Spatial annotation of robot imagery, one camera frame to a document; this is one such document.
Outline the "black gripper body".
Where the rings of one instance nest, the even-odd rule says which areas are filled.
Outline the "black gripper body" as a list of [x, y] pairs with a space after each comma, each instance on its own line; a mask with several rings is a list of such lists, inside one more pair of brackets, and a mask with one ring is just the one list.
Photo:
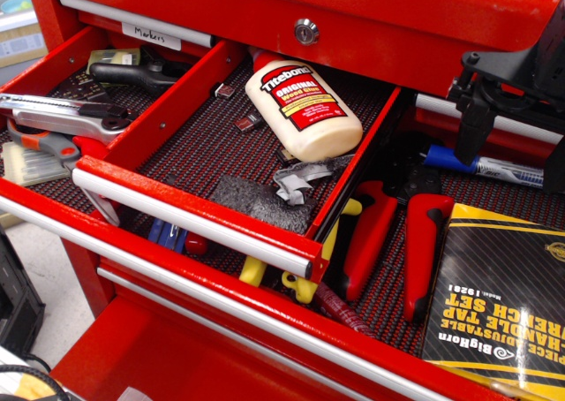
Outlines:
[[514, 52], [466, 52], [448, 99], [483, 100], [495, 117], [564, 134], [564, 0], [532, 47]]

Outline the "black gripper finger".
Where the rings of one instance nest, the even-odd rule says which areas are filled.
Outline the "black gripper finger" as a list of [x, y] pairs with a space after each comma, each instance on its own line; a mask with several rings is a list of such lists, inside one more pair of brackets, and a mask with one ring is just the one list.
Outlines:
[[456, 140], [455, 156], [470, 165], [493, 130], [495, 111], [483, 100], [461, 100], [456, 108], [462, 113]]

